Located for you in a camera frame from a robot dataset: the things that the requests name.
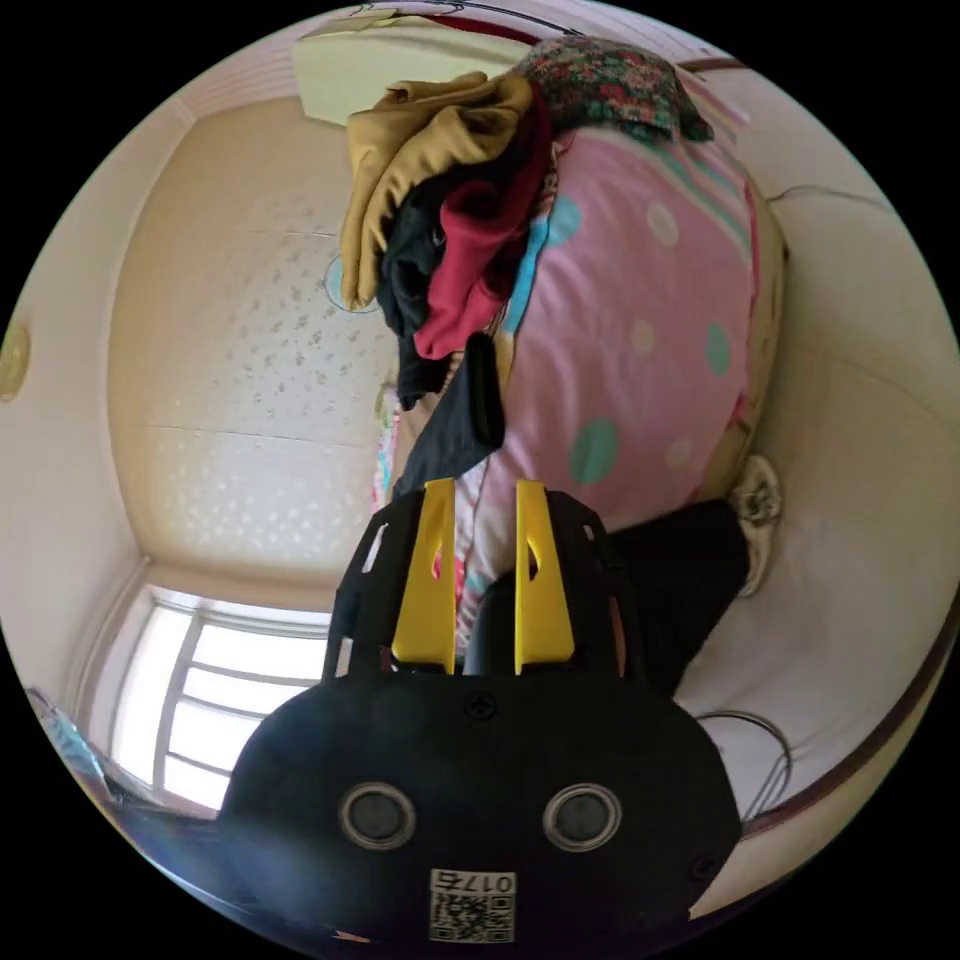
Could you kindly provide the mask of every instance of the black screw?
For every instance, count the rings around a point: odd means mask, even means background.
[[[471,720],[484,723],[496,715],[497,701],[489,693],[471,693],[463,709]]]
[[[701,883],[713,873],[716,866],[716,857],[711,853],[705,853],[702,857],[697,857],[697,859],[690,864],[690,879],[694,883]]]

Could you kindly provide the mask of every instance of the pile of clothes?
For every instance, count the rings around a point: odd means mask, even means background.
[[[459,476],[502,444],[502,374],[490,338],[531,211],[556,172],[553,143],[584,126],[647,143],[713,136],[670,63],[590,37],[538,43],[492,79],[397,83],[350,116],[342,301],[356,310],[378,300],[397,337],[404,410],[441,395],[395,496]]]

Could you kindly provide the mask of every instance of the circular sensor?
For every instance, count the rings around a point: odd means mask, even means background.
[[[603,846],[620,826],[620,801],[606,787],[578,783],[561,790],[543,812],[547,839],[568,853]]]
[[[340,827],[365,850],[396,850],[416,828],[410,799],[387,783],[361,783],[340,801]]]

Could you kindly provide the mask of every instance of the pink blanket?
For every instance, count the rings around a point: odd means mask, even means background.
[[[641,523],[695,496],[745,392],[751,213],[735,121],[714,106],[713,143],[589,129],[560,156],[504,323],[506,438],[457,482],[461,649],[514,565],[519,478],[567,491],[608,529]]]

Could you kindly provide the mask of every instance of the window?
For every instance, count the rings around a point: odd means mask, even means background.
[[[264,717],[320,680],[330,617],[160,592],[151,604],[110,756],[161,802],[212,813]]]

